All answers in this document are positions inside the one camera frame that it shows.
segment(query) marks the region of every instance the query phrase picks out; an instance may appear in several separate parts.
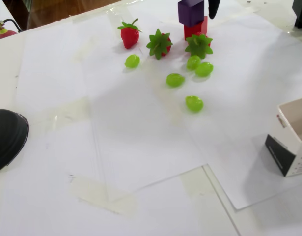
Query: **green leafy top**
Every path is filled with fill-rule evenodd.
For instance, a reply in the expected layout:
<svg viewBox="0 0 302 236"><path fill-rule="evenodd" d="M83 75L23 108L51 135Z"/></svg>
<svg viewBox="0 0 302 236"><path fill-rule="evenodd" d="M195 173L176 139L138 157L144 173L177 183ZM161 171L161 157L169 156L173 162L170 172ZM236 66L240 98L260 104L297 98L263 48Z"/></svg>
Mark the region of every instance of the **green leafy top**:
<svg viewBox="0 0 302 236"><path fill-rule="evenodd" d="M156 59L159 60L162 57L162 53L167 54L167 47L172 45L169 39L170 33L161 34L160 30L157 29L155 35L150 35L150 42L146 45L150 49L150 56L155 55Z"/></svg>
<svg viewBox="0 0 302 236"><path fill-rule="evenodd" d="M127 28L127 27L131 27L131 28L134 28L135 30L137 30L137 31L139 31L139 32L142 32L142 31L140 31L138 28L137 28L137 26L134 26L134 23L136 22L136 21L138 21L139 19L138 18L136 18L133 22L132 22L132 24L127 24L127 23L125 23L125 22L121 22L122 24L123 24L123 26L119 26L118 27L118 29L119 30L122 30L123 28Z"/></svg>
<svg viewBox="0 0 302 236"><path fill-rule="evenodd" d="M204 34L200 36L192 35L192 37L186 38L186 41L189 45L185 51L191 53L191 56L197 55L204 59L206 54L213 53L212 49L208 46L212 42L212 39L207 38Z"/></svg>

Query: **cable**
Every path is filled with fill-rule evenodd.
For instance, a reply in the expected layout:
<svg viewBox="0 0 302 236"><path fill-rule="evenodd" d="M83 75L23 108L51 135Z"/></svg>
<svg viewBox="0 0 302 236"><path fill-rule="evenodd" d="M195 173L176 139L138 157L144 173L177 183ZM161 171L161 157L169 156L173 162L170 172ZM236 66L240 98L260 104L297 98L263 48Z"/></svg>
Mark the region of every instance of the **cable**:
<svg viewBox="0 0 302 236"><path fill-rule="evenodd" d="M6 19L6 20L4 20L3 22L8 22L8 21L12 21L13 23L14 23L14 25L16 26L16 28L18 29L18 32L19 33L21 33L21 32L23 32L23 30L18 26L18 24L14 21L14 20L12 20L12 19Z"/></svg>

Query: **plastic strawberry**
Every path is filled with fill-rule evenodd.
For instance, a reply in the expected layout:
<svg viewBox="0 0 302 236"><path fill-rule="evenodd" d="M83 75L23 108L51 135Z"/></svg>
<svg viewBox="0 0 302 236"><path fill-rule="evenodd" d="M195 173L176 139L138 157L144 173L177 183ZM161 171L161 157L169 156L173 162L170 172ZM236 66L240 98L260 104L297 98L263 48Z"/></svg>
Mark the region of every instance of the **plastic strawberry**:
<svg viewBox="0 0 302 236"><path fill-rule="evenodd" d="M126 49L131 48L139 40L139 32L141 31L137 26L134 26L136 21L138 21L138 18L136 18L132 24L122 22L123 26L118 27L118 29L121 30L121 38Z"/></svg>
<svg viewBox="0 0 302 236"><path fill-rule="evenodd" d="M186 38L188 42L188 47L185 49L186 52L191 53L191 56L197 55L200 58L204 59L206 54L212 54L213 51L209 47L209 44L212 42L211 38L206 37L204 34L192 35L190 38Z"/></svg>
<svg viewBox="0 0 302 236"><path fill-rule="evenodd" d="M170 33L161 33L157 29L155 35L150 35L150 42L146 45L150 49L150 56L155 55L157 60L160 60L162 56L166 56L173 45L170 41Z"/></svg>

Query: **grape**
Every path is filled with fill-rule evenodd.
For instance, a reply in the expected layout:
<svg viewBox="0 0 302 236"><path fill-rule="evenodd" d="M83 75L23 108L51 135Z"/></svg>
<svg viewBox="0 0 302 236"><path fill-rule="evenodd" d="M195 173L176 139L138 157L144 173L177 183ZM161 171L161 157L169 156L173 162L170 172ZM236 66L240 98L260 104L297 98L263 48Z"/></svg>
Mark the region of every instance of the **grape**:
<svg viewBox="0 0 302 236"><path fill-rule="evenodd" d="M172 87L178 87L185 81L185 77L180 74L170 74L167 76L166 83Z"/></svg>
<svg viewBox="0 0 302 236"><path fill-rule="evenodd" d="M202 110L204 104L202 100L197 96L188 96L186 97L186 105L189 110L193 112L199 112Z"/></svg>
<svg viewBox="0 0 302 236"><path fill-rule="evenodd" d="M208 76L213 70L213 65L209 62L201 63L197 69L195 70L195 73L197 76Z"/></svg>
<svg viewBox="0 0 302 236"><path fill-rule="evenodd" d="M201 63L201 58L197 55L191 56L187 62L187 68L189 70L195 70Z"/></svg>
<svg viewBox="0 0 302 236"><path fill-rule="evenodd" d="M137 55L133 54L127 58L125 65L129 68L136 68L139 63L140 58Z"/></svg>

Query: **cardboard box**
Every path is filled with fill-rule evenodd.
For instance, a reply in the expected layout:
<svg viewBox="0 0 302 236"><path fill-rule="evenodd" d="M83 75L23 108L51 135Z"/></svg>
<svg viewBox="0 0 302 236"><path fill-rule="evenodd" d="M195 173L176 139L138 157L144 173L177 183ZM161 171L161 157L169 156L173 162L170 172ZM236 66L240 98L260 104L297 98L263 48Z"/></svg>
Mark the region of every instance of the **cardboard box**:
<svg viewBox="0 0 302 236"><path fill-rule="evenodd" d="M302 99L278 106L265 145L285 177L302 174Z"/></svg>

